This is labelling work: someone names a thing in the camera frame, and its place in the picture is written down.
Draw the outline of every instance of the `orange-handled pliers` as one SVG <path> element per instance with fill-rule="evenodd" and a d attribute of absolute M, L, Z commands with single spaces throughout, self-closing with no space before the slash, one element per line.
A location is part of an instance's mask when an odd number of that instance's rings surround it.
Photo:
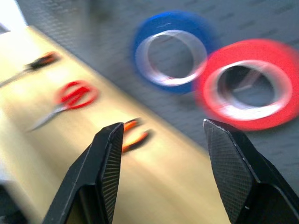
<path fill-rule="evenodd" d="M 128 130 L 130 130 L 136 126 L 139 126 L 140 124 L 142 124 L 141 118 L 135 118 L 133 120 L 129 120 L 128 122 L 125 123 L 124 133 L 126 133 Z M 146 130 L 135 141 L 123 144 L 122 145 L 122 153 L 126 153 L 130 150 L 139 148 L 149 139 L 149 137 L 151 135 L 152 135 L 152 131 Z"/>

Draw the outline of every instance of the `scissors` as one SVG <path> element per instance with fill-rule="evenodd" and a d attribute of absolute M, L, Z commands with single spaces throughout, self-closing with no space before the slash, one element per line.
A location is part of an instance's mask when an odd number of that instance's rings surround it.
<path fill-rule="evenodd" d="M 77 86 L 78 88 L 67 94 L 67 91 L 74 86 Z M 89 99 L 86 102 L 78 104 L 78 102 L 86 94 L 89 95 Z M 89 83 L 85 81 L 79 80 L 79 81 L 74 81 L 66 84 L 57 92 L 56 95 L 57 105 L 54 108 L 54 110 L 51 113 L 49 113 L 46 117 L 41 119 L 39 122 L 37 122 L 33 127 L 28 129 L 28 131 L 33 131 L 40 128 L 41 126 L 46 124 L 48 121 L 50 121 L 53 117 L 55 117 L 57 114 L 59 114 L 62 111 L 74 110 L 91 104 L 93 101 L 96 100 L 98 95 L 99 95 L 98 89 L 91 86 Z"/>

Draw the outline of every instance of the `gray surface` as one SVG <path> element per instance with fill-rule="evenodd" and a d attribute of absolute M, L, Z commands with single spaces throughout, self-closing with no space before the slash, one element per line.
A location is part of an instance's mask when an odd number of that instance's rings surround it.
<path fill-rule="evenodd" d="M 8 32 L 8 30 L 0 23 L 0 34 L 4 34 Z"/>
<path fill-rule="evenodd" d="M 206 147 L 202 129 L 206 115 L 192 94 L 176 96 L 141 81 L 130 60 L 138 25 L 169 10 L 196 12 L 217 30 L 223 45 L 250 38 L 269 38 L 299 49 L 298 0 L 18 0 L 29 25 L 35 25 L 122 90 L 146 105 L 185 135 Z M 187 58 L 174 46 L 162 54 Z M 173 58 L 164 58 L 171 70 Z M 265 157 L 299 194 L 299 119 L 278 128 L 248 133 Z"/>

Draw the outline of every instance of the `screwdriver handle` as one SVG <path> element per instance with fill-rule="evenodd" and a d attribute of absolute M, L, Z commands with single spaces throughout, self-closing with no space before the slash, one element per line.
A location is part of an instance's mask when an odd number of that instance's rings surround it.
<path fill-rule="evenodd" d="M 28 66 L 32 70 L 36 70 L 36 69 L 39 69 L 41 67 L 44 67 L 48 64 L 51 64 L 51 63 L 55 62 L 57 59 L 58 59 L 57 53 L 52 51 L 52 52 L 48 52 L 44 56 L 36 59 L 32 63 L 28 64 Z"/>

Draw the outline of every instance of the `textured black surface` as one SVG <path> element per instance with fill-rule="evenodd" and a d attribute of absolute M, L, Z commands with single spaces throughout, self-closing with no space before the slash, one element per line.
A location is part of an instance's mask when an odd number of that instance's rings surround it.
<path fill-rule="evenodd" d="M 232 224 L 299 224 L 299 197 L 277 169 L 230 125 L 206 119 L 215 181 Z"/>
<path fill-rule="evenodd" d="M 43 224 L 73 223 L 80 208 L 84 223 L 111 224 L 117 196 L 123 123 L 102 128 L 66 173 Z"/>
<path fill-rule="evenodd" d="M 118 183 L 121 171 L 121 150 L 122 148 L 123 130 L 119 129 L 115 133 L 113 143 L 106 158 L 104 173 L 102 177 L 102 195 L 109 224 L 113 221 L 114 208 L 118 190 Z"/>
<path fill-rule="evenodd" d="M 229 220 L 236 223 L 253 179 L 229 135 L 212 125 L 206 132 L 214 178 Z"/>
<path fill-rule="evenodd" d="M 299 0 L 18 0 L 18 3 L 29 25 L 35 25 L 205 148 L 202 120 L 206 115 L 194 102 L 193 95 L 161 92 L 136 76 L 131 63 L 131 44 L 139 24 L 157 13 L 185 10 L 207 18 L 223 45 L 269 38 L 299 49 Z M 163 58 L 165 52 L 188 58 L 184 49 L 167 45 L 162 55 L 158 53 L 156 57 L 162 57 L 168 71 L 173 60 Z M 298 129 L 299 119 L 296 119 L 278 128 L 247 134 L 297 194 Z"/>

